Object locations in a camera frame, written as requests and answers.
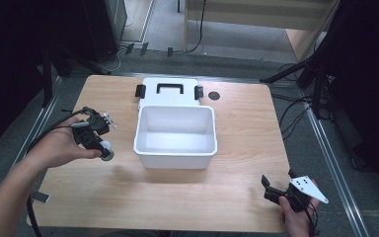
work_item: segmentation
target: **table top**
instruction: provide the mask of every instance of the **table top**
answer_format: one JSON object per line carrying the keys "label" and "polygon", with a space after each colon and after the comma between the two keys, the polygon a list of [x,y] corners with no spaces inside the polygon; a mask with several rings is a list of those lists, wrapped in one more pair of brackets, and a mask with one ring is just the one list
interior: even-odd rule
{"label": "table top", "polygon": [[[102,139],[115,157],[81,159],[49,169],[35,201],[41,226],[283,232],[279,206],[264,199],[266,175],[288,186],[289,165],[269,88],[261,84],[198,81],[201,104],[214,109],[218,151],[205,170],[146,169],[133,151],[136,85],[142,78],[91,76],[75,111],[110,112],[118,129]],[[209,92],[220,94],[210,100]]]}

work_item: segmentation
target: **person's left hand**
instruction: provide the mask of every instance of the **person's left hand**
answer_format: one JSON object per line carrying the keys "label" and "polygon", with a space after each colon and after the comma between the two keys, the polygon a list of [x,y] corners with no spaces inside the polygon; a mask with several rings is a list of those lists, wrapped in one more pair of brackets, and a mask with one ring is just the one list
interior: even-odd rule
{"label": "person's left hand", "polygon": [[[78,118],[72,117],[59,126],[68,126],[78,121]],[[71,127],[60,127],[47,134],[24,159],[33,162],[40,169],[46,169],[62,166],[79,158],[90,159],[101,155],[99,150],[79,147],[73,138]]]}

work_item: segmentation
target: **black latch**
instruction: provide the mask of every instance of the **black latch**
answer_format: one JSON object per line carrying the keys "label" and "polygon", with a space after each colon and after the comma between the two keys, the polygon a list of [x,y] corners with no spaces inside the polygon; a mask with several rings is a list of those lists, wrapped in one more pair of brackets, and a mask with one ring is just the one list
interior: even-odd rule
{"label": "black latch", "polygon": [[146,85],[144,84],[137,85],[136,94],[134,96],[144,99],[145,95],[146,95]]}
{"label": "black latch", "polygon": [[198,100],[199,98],[202,98],[204,97],[204,89],[202,88],[202,86],[195,86],[193,88],[193,98],[195,100]]}

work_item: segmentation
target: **hand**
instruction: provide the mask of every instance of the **hand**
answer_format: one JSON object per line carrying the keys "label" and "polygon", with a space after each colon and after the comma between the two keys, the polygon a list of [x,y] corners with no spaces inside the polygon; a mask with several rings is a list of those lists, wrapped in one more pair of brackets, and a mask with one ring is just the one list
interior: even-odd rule
{"label": "hand", "polygon": [[[78,122],[76,117],[62,122],[59,126],[68,126]],[[49,132],[24,158],[40,169],[62,166],[79,158],[96,158],[101,156],[99,150],[87,150],[79,147],[70,127],[60,127]]]}
{"label": "hand", "polygon": [[[279,197],[279,204],[281,205],[281,217],[285,223],[285,229],[290,237],[308,237],[309,236],[309,218],[304,211],[294,212],[286,197]],[[309,211],[310,216],[313,216],[313,206],[318,207],[319,201],[315,198],[310,200]]]}

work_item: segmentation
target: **open box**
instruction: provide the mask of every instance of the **open box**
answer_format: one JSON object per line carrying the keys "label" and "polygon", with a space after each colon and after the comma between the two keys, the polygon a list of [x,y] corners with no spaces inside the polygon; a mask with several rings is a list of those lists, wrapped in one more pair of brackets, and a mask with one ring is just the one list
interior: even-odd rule
{"label": "open box", "polygon": [[[185,99],[185,91],[194,91],[196,80],[145,78],[143,85],[147,84],[152,86],[146,86],[144,101],[140,98],[134,138],[134,151],[139,155],[143,166],[206,169],[217,152],[214,109],[200,106],[199,100],[194,96],[190,97],[191,101]],[[159,84],[170,86],[168,90],[160,92],[157,89]],[[157,91],[155,95],[150,95],[152,90]]]}

